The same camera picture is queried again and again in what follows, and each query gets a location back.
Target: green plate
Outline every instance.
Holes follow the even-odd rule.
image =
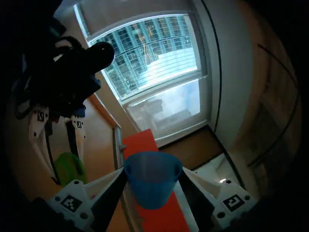
[[[80,180],[87,183],[87,175],[84,165],[79,158],[71,152],[65,152],[59,155],[54,162],[60,184],[66,186],[72,180]]]

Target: blue plastic cup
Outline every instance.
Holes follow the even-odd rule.
[[[124,163],[136,202],[148,210],[161,208],[169,199],[182,171],[182,163],[163,152],[141,152]]]

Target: red block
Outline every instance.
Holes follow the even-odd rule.
[[[122,140],[122,143],[127,145],[124,150],[124,159],[139,152],[159,151],[150,129],[127,137]],[[160,209],[146,210],[138,204],[136,204],[136,209],[138,215],[144,218],[142,226],[145,232],[190,231],[174,192],[172,192],[165,206]]]

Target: white bracket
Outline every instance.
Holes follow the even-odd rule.
[[[229,227],[232,221],[240,219],[257,203],[253,196],[231,180],[226,180],[222,184],[216,183],[200,177],[185,167],[183,170],[215,207],[211,220],[217,230]]]
[[[33,110],[29,114],[29,140],[33,146],[35,153],[40,159],[45,170],[50,174],[50,176],[55,178],[55,174],[53,172],[53,167],[50,163],[47,146],[46,146],[46,138],[45,138],[45,129],[44,126],[49,117],[49,109],[48,107],[40,107],[35,106]],[[39,140],[42,140],[42,150],[44,155],[42,154],[38,143]]]
[[[83,118],[72,116],[72,124],[75,128],[76,145],[78,151],[78,157],[82,164],[84,164],[84,140],[86,138]]]
[[[94,220],[91,208],[122,171],[123,167],[89,184],[73,180],[51,198],[48,204],[56,213],[62,214],[65,220],[72,220],[77,228],[93,231],[90,227]]]

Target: black cable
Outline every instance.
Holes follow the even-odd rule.
[[[219,103],[218,103],[218,111],[217,111],[217,118],[216,118],[216,123],[215,123],[215,128],[214,128],[214,132],[216,132],[217,130],[217,125],[218,125],[218,120],[219,120],[219,114],[220,114],[220,106],[221,106],[221,92],[222,92],[222,67],[221,67],[221,53],[220,53],[220,46],[219,46],[219,40],[218,40],[218,36],[217,36],[217,32],[216,32],[216,28],[214,25],[214,22],[212,20],[211,14],[209,9],[207,8],[205,2],[203,0],[201,0],[205,10],[207,11],[207,14],[209,16],[210,19],[210,23],[211,23],[211,27],[214,30],[214,34],[215,34],[215,39],[216,39],[216,44],[217,44],[217,50],[218,50],[218,59],[219,59],[219,80],[220,80],[220,86],[219,86]]]
[[[294,80],[291,72],[287,69],[287,67],[270,51],[268,50],[267,48],[265,48],[263,45],[261,44],[258,44],[258,47],[261,48],[262,50],[264,50],[268,55],[270,55],[271,57],[273,57],[283,68],[284,70],[286,70],[287,74],[289,75],[289,77],[291,78],[295,88],[297,89],[297,95],[296,95],[296,99],[295,99],[295,103],[294,103],[294,107],[293,107],[293,110],[292,110],[292,113],[291,113],[291,116],[286,124],[286,126],[284,127],[284,129],[282,130],[282,132],[280,133],[280,135],[277,137],[277,139],[262,153],[260,154],[257,158],[255,158],[253,161],[251,161],[249,164],[248,164],[248,167],[251,167],[253,164],[257,163],[257,162],[260,162],[264,157],[265,155],[270,152],[274,147],[275,145],[281,140],[281,138],[283,137],[283,135],[286,133],[287,129],[289,128],[293,118],[294,118],[294,115],[296,113],[296,108],[297,108],[297,105],[298,105],[298,100],[299,100],[299,90],[298,90],[298,86],[297,86],[297,83],[296,81]]]
[[[45,128],[45,138],[46,138],[46,146],[47,146],[47,152],[48,152],[48,156],[49,156],[49,161],[51,162],[51,166],[53,167],[53,171],[55,174],[56,179],[52,178],[54,180],[54,182],[58,185],[60,185],[60,181],[59,181],[59,177],[58,177],[58,173],[54,164],[54,160],[53,160],[53,156],[51,154],[51,146],[49,143],[49,132],[47,132],[47,129]]]

